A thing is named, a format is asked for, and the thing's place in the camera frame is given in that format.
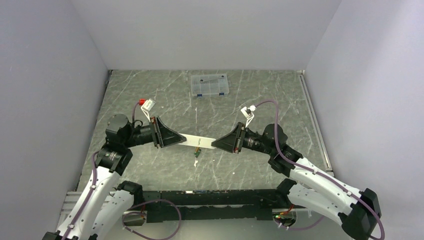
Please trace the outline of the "white remote control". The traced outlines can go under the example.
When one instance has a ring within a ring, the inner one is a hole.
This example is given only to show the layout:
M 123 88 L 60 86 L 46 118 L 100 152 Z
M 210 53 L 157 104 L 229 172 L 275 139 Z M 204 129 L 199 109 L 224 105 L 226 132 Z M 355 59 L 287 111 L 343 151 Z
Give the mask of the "white remote control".
M 212 146 L 212 142 L 216 140 L 215 138 L 184 134 L 184 133 L 181 133 L 180 135 L 185 137 L 186 141 L 178 143 L 179 145 L 195 147 L 195 148 L 215 149 L 215 147 Z

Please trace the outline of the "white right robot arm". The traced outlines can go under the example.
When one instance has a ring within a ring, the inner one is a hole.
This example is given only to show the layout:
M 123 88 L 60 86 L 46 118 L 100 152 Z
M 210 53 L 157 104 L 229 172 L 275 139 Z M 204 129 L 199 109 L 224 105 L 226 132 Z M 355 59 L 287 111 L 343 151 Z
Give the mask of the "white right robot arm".
M 369 188 L 350 186 L 322 171 L 291 148 L 287 139 L 278 124 L 268 124 L 259 134 L 240 122 L 211 146 L 230 153 L 249 149 L 269 155 L 271 168 L 286 177 L 275 190 L 280 207 L 308 208 L 340 225 L 352 239 L 371 240 L 375 227 L 381 223 L 377 194 Z

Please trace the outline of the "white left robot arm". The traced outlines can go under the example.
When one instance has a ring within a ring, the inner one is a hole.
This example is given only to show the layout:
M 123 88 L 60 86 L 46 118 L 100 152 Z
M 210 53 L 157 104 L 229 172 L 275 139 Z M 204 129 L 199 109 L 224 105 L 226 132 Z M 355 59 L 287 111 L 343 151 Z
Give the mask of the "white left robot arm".
M 148 143 L 163 148 L 187 140 L 158 117 L 136 126 L 124 114 L 109 118 L 105 135 L 105 144 L 91 157 L 91 175 L 78 201 L 57 230 L 46 232 L 43 239 L 103 240 L 126 210 L 144 203 L 140 184 L 117 184 L 133 157 L 131 148 Z

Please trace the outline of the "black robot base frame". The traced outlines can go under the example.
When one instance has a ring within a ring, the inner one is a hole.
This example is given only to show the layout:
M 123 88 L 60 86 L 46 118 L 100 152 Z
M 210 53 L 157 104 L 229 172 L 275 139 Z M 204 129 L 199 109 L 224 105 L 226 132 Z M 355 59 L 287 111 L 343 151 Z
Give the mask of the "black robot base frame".
M 284 202 L 274 189 L 232 190 L 143 190 L 131 181 L 123 181 L 116 190 L 134 195 L 131 211 L 143 213 L 147 223 L 255 219 L 270 221 L 278 212 L 291 213 L 301 206 Z

